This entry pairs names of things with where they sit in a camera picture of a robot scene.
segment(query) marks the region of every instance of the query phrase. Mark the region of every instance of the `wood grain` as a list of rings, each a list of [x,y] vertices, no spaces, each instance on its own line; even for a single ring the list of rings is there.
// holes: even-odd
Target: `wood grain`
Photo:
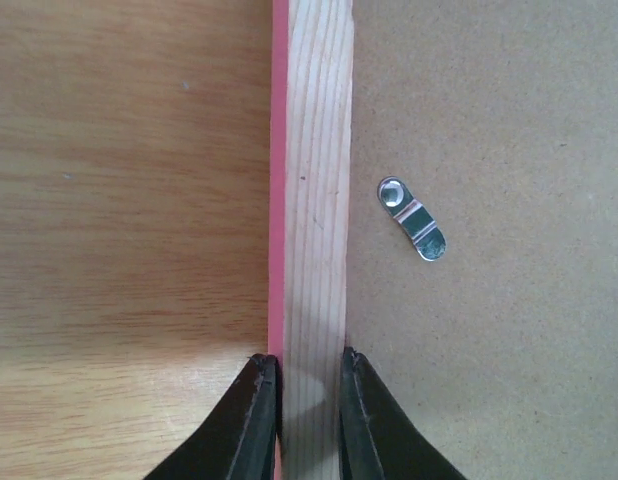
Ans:
[[[345,329],[351,2],[289,2],[284,472],[339,478],[337,389]]]
[[[270,2],[0,0],[0,478],[137,478],[265,350]]]

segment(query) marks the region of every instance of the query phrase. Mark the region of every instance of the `pink edge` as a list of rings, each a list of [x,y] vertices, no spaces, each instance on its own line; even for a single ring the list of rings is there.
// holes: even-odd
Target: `pink edge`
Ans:
[[[289,1],[273,0],[269,163],[268,351],[282,365],[285,315],[285,180]]]

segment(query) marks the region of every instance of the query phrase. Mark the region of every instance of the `brown fiberboard surface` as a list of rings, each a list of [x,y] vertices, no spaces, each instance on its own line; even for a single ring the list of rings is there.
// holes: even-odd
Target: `brown fiberboard surface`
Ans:
[[[351,344],[469,478],[618,479],[618,1],[354,20]],[[378,203],[387,175],[439,262]]]

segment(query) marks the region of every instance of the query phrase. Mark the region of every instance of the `small metal plate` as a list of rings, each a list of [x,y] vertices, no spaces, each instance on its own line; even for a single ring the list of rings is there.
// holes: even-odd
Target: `small metal plate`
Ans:
[[[378,185],[378,198],[398,222],[422,258],[433,262],[447,248],[445,237],[425,207],[397,177],[387,177]]]

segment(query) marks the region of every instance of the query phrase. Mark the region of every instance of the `wooden strip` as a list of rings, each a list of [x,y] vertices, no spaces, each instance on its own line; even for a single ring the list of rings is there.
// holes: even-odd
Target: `wooden strip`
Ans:
[[[287,478],[339,478],[337,392],[345,338],[351,8],[350,0],[288,3],[284,282],[273,277],[281,268],[275,258],[281,242],[278,230],[273,231],[281,221],[274,218],[270,264],[271,288],[284,285],[284,299],[270,307],[271,315],[283,308],[284,334],[275,322],[277,317],[271,317],[270,351],[276,351],[275,336],[284,335],[283,461]],[[283,18],[283,14],[274,18],[274,41],[285,40],[280,31]],[[281,105],[275,98],[280,94],[276,68],[272,109]],[[282,195],[279,128],[274,112],[272,190],[278,190],[272,192],[272,202]],[[271,209],[272,215],[280,214],[276,205]]]

